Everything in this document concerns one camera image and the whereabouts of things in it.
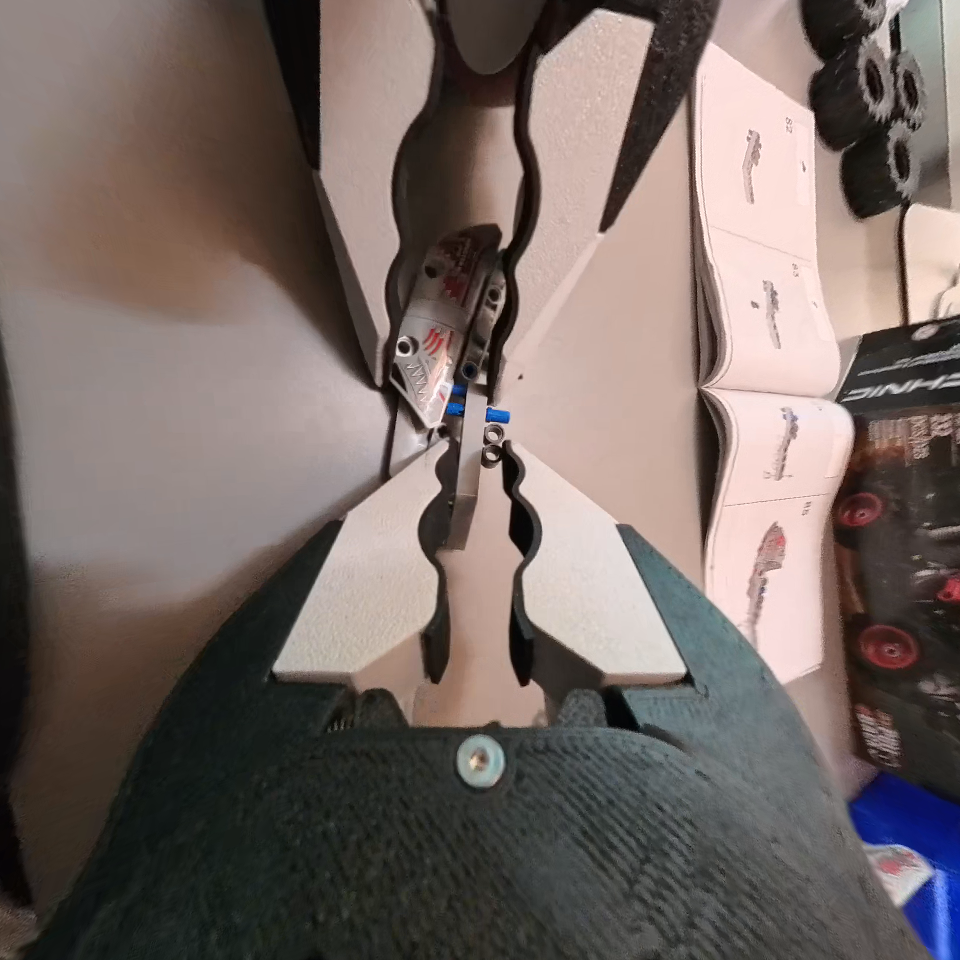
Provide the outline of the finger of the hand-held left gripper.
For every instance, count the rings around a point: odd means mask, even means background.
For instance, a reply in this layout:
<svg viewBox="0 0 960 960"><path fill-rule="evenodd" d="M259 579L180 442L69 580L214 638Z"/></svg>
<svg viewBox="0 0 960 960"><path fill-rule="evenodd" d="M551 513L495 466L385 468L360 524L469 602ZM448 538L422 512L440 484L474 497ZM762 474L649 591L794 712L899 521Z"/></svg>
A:
<svg viewBox="0 0 960 960"><path fill-rule="evenodd" d="M557 38L546 28L534 35L513 118L522 178L491 358L493 402L525 373L604 238L654 28L652 19L594 7Z"/></svg>
<svg viewBox="0 0 960 960"><path fill-rule="evenodd" d="M437 3L318 4L314 180L370 378L386 385L409 236L402 155L438 92Z"/></svg>

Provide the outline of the grey printed toy model part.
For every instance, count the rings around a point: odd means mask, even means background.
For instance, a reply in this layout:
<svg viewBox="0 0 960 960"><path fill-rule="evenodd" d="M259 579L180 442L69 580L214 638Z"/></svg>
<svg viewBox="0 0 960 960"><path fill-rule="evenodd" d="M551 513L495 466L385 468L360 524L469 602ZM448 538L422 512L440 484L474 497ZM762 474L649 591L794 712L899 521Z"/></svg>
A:
<svg viewBox="0 0 960 960"><path fill-rule="evenodd" d="M454 231L429 248L395 339L390 384L426 431L462 414L489 366L506 304L506 277L493 222Z"/></svg>

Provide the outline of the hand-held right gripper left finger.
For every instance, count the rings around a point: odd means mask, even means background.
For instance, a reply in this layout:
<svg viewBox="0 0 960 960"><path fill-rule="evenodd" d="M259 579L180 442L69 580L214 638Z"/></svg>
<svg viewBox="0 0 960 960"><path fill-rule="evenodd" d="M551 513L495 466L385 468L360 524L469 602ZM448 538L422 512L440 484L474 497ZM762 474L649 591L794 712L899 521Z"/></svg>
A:
<svg viewBox="0 0 960 960"><path fill-rule="evenodd" d="M450 524L450 441L441 440L342 520L273 663L283 683L383 690L404 716L450 658L450 600L437 553Z"/></svg>

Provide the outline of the black toy product box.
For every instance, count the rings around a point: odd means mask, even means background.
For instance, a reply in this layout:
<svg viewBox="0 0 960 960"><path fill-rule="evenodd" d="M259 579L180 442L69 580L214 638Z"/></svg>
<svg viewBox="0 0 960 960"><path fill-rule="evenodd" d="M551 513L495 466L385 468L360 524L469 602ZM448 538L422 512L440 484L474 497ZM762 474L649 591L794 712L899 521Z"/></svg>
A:
<svg viewBox="0 0 960 960"><path fill-rule="evenodd" d="M958 801L958 315L864 335L837 402L854 428L832 529L858 752Z"/></svg>

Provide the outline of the grey toy beam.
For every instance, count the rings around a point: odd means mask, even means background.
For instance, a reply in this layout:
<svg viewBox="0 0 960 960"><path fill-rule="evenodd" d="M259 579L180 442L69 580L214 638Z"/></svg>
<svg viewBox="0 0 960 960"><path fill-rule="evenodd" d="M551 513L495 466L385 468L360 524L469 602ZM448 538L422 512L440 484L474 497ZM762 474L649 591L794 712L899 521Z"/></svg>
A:
<svg viewBox="0 0 960 960"><path fill-rule="evenodd" d="M446 549L451 551L463 551L467 546L479 496L481 471L499 465L510 419L509 413L498 411L494 411L494 420L487 419L489 403L485 387L471 385L462 400L463 412L457 418L457 476L445 543Z"/></svg>

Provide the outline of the white instruction booklet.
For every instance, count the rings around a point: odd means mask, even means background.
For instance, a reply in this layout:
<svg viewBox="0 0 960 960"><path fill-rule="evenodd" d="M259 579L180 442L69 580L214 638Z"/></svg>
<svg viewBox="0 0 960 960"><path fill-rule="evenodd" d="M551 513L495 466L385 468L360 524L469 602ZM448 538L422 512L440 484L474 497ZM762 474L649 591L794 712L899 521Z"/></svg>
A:
<svg viewBox="0 0 960 960"><path fill-rule="evenodd" d="M812 113L708 43L690 113L707 598L786 685L824 656L823 553L853 450L817 259Z"/></svg>

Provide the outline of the blue plastic bag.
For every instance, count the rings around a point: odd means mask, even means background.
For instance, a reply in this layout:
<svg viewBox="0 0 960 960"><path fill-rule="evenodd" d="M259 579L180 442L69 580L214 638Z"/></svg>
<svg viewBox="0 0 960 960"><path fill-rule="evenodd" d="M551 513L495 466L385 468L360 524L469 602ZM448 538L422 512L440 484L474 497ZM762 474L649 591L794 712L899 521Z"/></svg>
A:
<svg viewBox="0 0 960 960"><path fill-rule="evenodd" d="M932 957L959 957L959 807L893 774L877 775L848 805L862 844L906 846L934 876L901 913Z"/></svg>

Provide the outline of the small printed grey toy panel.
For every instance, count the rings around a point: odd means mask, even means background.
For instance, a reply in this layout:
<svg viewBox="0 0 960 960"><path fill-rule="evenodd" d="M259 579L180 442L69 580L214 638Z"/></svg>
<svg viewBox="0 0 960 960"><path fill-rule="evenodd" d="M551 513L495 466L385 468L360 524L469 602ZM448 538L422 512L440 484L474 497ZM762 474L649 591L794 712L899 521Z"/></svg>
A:
<svg viewBox="0 0 960 960"><path fill-rule="evenodd" d="M934 877L930 861L908 846L862 846L871 870L897 908L904 908Z"/></svg>

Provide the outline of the black toy tyre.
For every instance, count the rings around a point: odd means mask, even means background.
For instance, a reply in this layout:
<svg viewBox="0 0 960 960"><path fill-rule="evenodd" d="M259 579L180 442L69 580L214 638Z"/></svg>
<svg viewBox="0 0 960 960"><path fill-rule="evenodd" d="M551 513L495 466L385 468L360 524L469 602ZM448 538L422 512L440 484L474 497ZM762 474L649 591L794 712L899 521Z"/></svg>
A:
<svg viewBox="0 0 960 960"><path fill-rule="evenodd" d="M815 50L868 37L881 29L886 1L799 1L800 21Z"/></svg>
<svg viewBox="0 0 960 960"><path fill-rule="evenodd" d="M891 71L894 81L892 120L915 133L923 126L929 106L921 67L911 52L901 50L891 56Z"/></svg>
<svg viewBox="0 0 960 960"><path fill-rule="evenodd" d="M906 123L894 122L844 151L841 184L848 209L858 220L912 202L921 177L913 135Z"/></svg>
<svg viewBox="0 0 960 960"><path fill-rule="evenodd" d="M847 42L814 74L809 104L822 144L842 152L893 119L896 91L888 54L871 37Z"/></svg>

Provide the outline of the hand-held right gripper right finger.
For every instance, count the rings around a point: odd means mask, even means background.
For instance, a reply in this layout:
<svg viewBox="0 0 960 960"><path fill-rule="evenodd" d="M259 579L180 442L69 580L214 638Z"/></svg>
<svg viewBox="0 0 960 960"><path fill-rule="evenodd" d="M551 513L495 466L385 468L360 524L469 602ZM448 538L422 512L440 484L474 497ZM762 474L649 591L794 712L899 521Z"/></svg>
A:
<svg viewBox="0 0 960 960"><path fill-rule="evenodd" d="M603 714L617 691L682 690L690 671L620 523L521 444L502 446L510 587L510 663L543 695L541 720L570 697Z"/></svg>

